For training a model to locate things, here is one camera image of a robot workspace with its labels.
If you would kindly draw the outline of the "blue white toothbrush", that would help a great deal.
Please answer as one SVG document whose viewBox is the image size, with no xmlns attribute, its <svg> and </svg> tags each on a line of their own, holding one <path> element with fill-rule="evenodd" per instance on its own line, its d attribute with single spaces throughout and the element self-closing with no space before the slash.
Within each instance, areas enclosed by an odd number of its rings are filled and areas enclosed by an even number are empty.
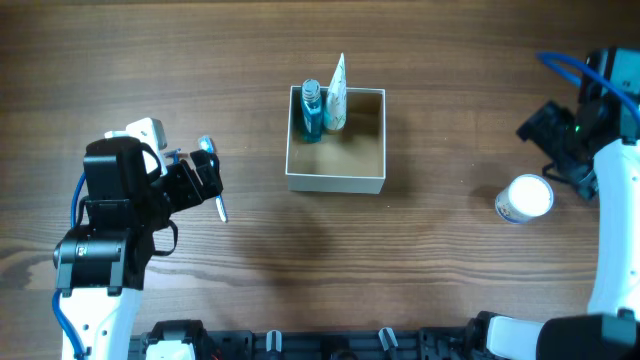
<svg viewBox="0 0 640 360">
<path fill-rule="evenodd" d="M 227 223 L 228 216 L 227 216 L 224 200 L 222 198 L 223 186 L 222 186 L 222 180 L 219 174 L 220 163 L 219 163 L 219 158 L 216 155 L 214 142 L 209 136 L 200 137 L 198 139 L 198 142 L 199 142 L 200 148 L 206 151 L 210 156 L 210 167 L 213 169 L 213 172 L 215 173 L 215 179 L 216 179 L 215 187 L 216 187 L 217 195 L 215 196 L 215 203 L 216 203 L 217 211 L 221 221 L 224 223 Z"/>
</svg>

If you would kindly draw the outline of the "blue disposable razor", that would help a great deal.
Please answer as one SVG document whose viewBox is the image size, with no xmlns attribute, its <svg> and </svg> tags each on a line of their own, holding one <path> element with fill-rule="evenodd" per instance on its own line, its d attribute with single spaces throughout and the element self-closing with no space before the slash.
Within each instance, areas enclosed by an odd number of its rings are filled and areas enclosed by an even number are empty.
<svg viewBox="0 0 640 360">
<path fill-rule="evenodd" d="M 172 161 L 173 164 L 177 164 L 180 162 L 181 160 L 181 149 L 177 148 L 171 151 L 167 151 L 164 153 L 164 157 L 167 159 L 170 159 Z"/>
</svg>

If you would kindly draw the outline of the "white round jar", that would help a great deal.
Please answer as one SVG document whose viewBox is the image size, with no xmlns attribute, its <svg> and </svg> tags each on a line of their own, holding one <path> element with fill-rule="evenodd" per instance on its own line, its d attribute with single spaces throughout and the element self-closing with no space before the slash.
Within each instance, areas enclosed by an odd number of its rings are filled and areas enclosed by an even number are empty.
<svg viewBox="0 0 640 360">
<path fill-rule="evenodd" d="M 512 224 L 524 224 L 545 215 L 553 206 L 554 193 L 542 177 L 523 174 L 515 178 L 495 199 L 500 217 Z"/>
</svg>

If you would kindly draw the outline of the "blue mouthwash bottle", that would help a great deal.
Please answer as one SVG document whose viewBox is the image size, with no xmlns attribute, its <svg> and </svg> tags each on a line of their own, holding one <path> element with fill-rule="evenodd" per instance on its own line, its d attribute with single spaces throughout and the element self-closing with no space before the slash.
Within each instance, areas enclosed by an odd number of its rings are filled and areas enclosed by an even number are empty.
<svg viewBox="0 0 640 360">
<path fill-rule="evenodd" d="M 306 79 L 301 86 L 303 136 L 306 142 L 319 142 L 322 135 L 323 103 L 317 80 Z"/>
</svg>

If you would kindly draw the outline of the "white leaf-print cream tube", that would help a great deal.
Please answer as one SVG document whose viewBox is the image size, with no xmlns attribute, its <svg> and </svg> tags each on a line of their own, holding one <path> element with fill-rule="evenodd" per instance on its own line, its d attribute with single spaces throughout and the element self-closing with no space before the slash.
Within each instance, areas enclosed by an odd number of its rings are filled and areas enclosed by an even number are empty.
<svg viewBox="0 0 640 360">
<path fill-rule="evenodd" d="M 344 54 L 334 71 L 326 93 L 324 128 L 327 132 L 341 131 L 347 118 L 347 81 Z"/>
</svg>

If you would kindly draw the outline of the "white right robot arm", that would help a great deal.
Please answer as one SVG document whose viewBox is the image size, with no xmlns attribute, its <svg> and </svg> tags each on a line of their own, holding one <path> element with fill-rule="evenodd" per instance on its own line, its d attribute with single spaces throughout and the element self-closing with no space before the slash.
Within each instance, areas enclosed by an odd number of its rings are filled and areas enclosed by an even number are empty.
<svg viewBox="0 0 640 360">
<path fill-rule="evenodd" d="M 543 323 L 491 315 L 469 326 L 470 350 L 502 359 L 636 359 L 639 356 L 639 53 L 610 47 L 577 60 L 540 52 L 540 62 L 578 87 L 575 112 L 550 101 L 517 131 L 549 158 L 542 176 L 522 175 L 496 198 L 523 224 L 547 212 L 549 180 L 599 200 L 599 245 L 584 315 Z"/>
</svg>

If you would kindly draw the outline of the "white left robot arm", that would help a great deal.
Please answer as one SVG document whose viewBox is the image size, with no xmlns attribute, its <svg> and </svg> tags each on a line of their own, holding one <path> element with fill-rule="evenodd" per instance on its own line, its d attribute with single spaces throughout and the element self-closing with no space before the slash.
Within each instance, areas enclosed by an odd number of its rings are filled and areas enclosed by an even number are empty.
<svg viewBox="0 0 640 360">
<path fill-rule="evenodd" d="M 154 256 L 157 231 L 178 230 L 172 214 L 223 191 L 219 159 L 203 143 L 166 165 L 134 137 L 95 141 L 83 161 L 87 195 L 74 199 L 72 226 L 53 251 L 52 308 L 65 359 L 124 359 Z"/>
</svg>

